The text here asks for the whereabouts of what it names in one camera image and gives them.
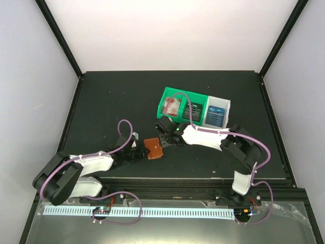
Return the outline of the brown leather card holder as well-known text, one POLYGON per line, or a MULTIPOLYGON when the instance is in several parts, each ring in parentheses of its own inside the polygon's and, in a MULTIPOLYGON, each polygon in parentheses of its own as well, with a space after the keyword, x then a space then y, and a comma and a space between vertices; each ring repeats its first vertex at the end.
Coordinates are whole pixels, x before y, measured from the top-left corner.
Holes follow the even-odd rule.
POLYGON ((149 150, 147 158, 149 160, 160 159, 164 153, 158 137, 145 139, 144 146, 149 150))

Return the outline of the black credit card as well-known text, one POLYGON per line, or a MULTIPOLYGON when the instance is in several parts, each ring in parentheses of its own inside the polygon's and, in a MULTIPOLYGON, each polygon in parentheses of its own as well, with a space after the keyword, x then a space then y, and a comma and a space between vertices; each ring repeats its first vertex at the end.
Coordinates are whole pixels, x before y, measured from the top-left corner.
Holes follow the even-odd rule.
MULTIPOLYGON (((201 121, 201 115, 202 115, 203 105, 199 103, 191 102, 191 114, 192 114, 192 120, 200 122, 201 121)), ((190 118, 190 109, 189 104, 186 104, 184 112, 183 112, 183 118, 189 119, 190 118)))

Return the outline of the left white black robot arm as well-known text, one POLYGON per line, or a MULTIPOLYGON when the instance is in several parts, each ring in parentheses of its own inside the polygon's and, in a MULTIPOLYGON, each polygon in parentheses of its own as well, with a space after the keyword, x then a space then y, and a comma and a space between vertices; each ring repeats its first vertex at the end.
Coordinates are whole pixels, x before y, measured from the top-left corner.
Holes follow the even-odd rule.
POLYGON ((54 206, 63 204, 69 198, 84 196, 103 203, 109 197, 109 190, 94 174, 135 163, 148 156, 149 152, 144 143, 138 140, 137 133, 132 134, 130 141, 121 135, 108 151, 99 151, 91 157, 68 155, 60 151, 38 173, 32 186, 41 198, 54 206))

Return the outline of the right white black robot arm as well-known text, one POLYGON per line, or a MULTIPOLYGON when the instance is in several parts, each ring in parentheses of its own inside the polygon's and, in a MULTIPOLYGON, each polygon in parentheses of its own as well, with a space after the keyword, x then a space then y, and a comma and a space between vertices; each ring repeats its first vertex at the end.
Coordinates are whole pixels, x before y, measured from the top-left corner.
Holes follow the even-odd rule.
POLYGON ((209 129, 188 123, 176 123, 169 117, 162 116, 155 123, 155 127, 160 131, 162 146, 200 145, 223 152, 234 170, 232 201, 242 205, 249 199, 253 171, 262 155, 262 148, 245 134, 246 131, 241 126, 209 129))

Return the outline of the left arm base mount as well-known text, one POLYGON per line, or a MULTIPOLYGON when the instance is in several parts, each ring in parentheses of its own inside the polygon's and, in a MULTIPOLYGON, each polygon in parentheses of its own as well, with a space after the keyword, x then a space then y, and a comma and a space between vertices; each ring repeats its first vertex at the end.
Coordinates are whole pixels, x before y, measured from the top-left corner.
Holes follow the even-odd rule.
MULTIPOLYGON (((102 190, 97 196, 93 198, 102 198, 116 191, 112 190, 102 190)), ((80 197, 79 203, 89 204, 90 206, 103 205, 103 206, 113 206, 114 204, 123 205, 123 201, 126 198, 126 193, 118 193, 111 197, 105 199, 94 200, 86 197, 80 197)))

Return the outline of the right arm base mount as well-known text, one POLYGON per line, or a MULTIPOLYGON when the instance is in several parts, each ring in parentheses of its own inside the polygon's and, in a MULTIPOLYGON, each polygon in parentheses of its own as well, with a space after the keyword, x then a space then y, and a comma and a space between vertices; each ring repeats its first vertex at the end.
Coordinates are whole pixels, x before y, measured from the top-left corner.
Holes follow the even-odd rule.
POLYGON ((254 204, 260 206, 261 200, 257 197, 259 193, 257 190, 250 189, 246 195, 241 195, 236 193, 234 190, 225 188, 225 189, 216 189, 214 191, 215 201, 219 205, 227 206, 239 206, 239 207, 249 207, 254 204))

